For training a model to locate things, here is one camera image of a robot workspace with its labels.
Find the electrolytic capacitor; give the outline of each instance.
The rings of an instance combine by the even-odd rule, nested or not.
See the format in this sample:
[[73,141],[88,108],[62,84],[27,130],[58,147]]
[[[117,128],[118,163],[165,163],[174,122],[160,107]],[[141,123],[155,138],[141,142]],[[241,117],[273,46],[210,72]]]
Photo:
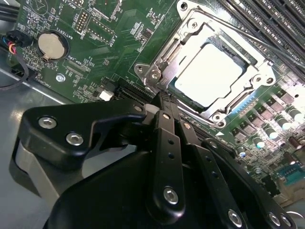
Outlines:
[[286,119],[284,118],[280,118],[276,121],[280,127],[283,129],[283,130],[288,130],[290,127],[291,127],[291,123],[288,122]]
[[285,152],[283,154],[283,157],[287,160],[288,164],[290,164],[290,165],[295,164],[295,159],[288,152]]
[[276,139],[278,137],[278,133],[271,127],[266,128],[265,132],[270,139]]
[[261,174],[261,173],[262,173],[262,169],[259,168],[259,167],[256,168],[256,169],[255,169],[255,173],[256,173],[256,174]]
[[252,141],[255,144],[255,146],[259,149],[264,148],[265,146],[265,142],[263,142],[263,140],[260,137],[255,137],[253,138]]
[[245,149],[243,147],[238,147],[237,152],[238,152],[238,155],[242,158],[244,158],[246,156],[246,152],[245,152]]
[[297,122],[300,123],[303,122],[304,115],[301,112],[299,112],[297,109],[293,108],[288,113]]
[[300,149],[302,148],[302,144],[295,138],[295,137],[290,137],[288,138],[288,141],[290,142],[290,144],[293,145],[293,147],[295,149]]

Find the cpu socket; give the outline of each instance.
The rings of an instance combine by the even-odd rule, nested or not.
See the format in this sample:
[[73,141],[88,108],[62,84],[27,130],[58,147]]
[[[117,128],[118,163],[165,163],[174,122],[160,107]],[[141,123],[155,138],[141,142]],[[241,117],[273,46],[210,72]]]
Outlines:
[[191,103],[180,108],[198,121],[218,128],[260,86],[276,79],[272,64],[235,31],[211,20],[208,7],[180,0],[182,23],[151,64],[136,63],[135,73],[156,94],[174,87]]

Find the connector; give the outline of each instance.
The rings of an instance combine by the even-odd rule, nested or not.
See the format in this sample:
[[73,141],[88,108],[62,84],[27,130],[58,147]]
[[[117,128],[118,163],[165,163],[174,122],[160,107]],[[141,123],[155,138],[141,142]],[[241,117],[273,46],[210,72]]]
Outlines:
[[33,44],[33,37],[19,31],[13,30],[6,33],[5,39],[15,43],[16,47],[28,47]]

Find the black plastic bracket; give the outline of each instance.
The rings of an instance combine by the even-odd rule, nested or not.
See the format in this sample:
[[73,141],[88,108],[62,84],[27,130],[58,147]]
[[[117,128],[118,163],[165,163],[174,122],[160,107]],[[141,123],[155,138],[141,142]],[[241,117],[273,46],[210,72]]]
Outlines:
[[185,211],[180,139],[174,134],[174,119],[165,111],[155,115],[152,141],[152,171],[146,206],[161,224],[175,223]]
[[178,123],[182,147],[188,152],[192,164],[202,175],[212,197],[215,212],[222,228],[247,228],[242,213],[235,202],[226,181],[210,150],[203,148],[191,125],[184,121]]
[[[43,128],[39,124],[43,117],[55,120],[56,126]],[[145,109],[133,100],[37,107],[24,113],[18,137],[28,151],[54,166],[76,170],[81,168],[86,155],[94,147],[94,133],[107,135],[114,125],[141,122],[145,117]],[[70,133],[81,136],[82,144],[69,144],[66,137]]]
[[296,228],[292,218],[221,146],[209,138],[203,141],[203,146],[212,152],[235,201],[253,228]]

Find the black cable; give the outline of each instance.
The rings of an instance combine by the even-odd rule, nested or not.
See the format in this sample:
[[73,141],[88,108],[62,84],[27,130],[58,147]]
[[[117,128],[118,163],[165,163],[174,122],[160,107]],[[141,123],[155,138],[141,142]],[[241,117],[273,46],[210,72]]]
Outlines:
[[23,57],[19,54],[15,54],[14,57],[18,60],[18,62],[20,63],[20,65],[22,66],[23,70],[24,70],[24,74],[21,77],[21,79],[19,79],[17,82],[11,84],[11,85],[7,85],[7,86],[0,86],[0,91],[7,91],[10,90],[12,88],[15,88],[19,85],[21,85],[23,82],[25,82],[27,79],[31,79],[33,78],[35,75],[30,76],[30,71],[27,67],[27,64],[25,63]]
[[275,53],[277,53],[277,54],[279,54],[279,55],[281,55],[281,56],[283,56],[283,57],[289,59],[289,60],[292,61],[294,64],[296,64],[296,65],[298,65],[298,66],[300,66],[300,67],[302,67],[302,68],[305,69],[305,64],[303,64],[302,62],[296,61],[296,60],[295,60],[294,58],[292,58],[290,55],[288,55],[287,53],[285,53],[285,52],[279,50],[278,48],[276,48],[276,47],[274,47],[274,46],[272,46],[272,45],[270,45],[270,44],[267,44],[267,43],[261,41],[260,39],[258,39],[258,38],[256,38],[256,37],[254,37],[254,36],[252,36],[252,35],[246,33],[245,31],[242,31],[241,29],[239,29],[239,28],[233,26],[233,25],[230,24],[230,23],[227,23],[226,21],[224,21],[224,20],[222,20],[222,19],[220,19],[220,18],[218,18],[218,17],[216,17],[216,16],[214,16],[214,15],[212,15],[212,14],[206,12],[206,11],[203,11],[203,14],[204,14],[205,16],[207,16],[207,17],[213,19],[214,21],[216,21],[216,22],[218,22],[218,23],[224,25],[225,27],[228,27],[229,29],[231,29],[231,30],[233,30],[233,31],[235,31],[235,32],[237,32],[237,33],[239,33],[239,34],[242,34],[243,36],[245,36],[245,37],[247,37],[247,38],[249,38],[249,39],[251,39],[251,40],[253,40],[253,41],[255,41],[255,42],[257,42],[257,43],[259,43],[259,44],[261,44],[261,45],[263,45],[263,46],[265,46],[266,48],[270,49],[271,51],[273,51],[273,52],[275,52]]
[[18,14],[19,13],[19,7],[10,6],[7,4],[0,3],[0,11],[11,13],[11,14]]
[[1,21],[16,22],[17,21],[17,15],[0,12],[0,20]]

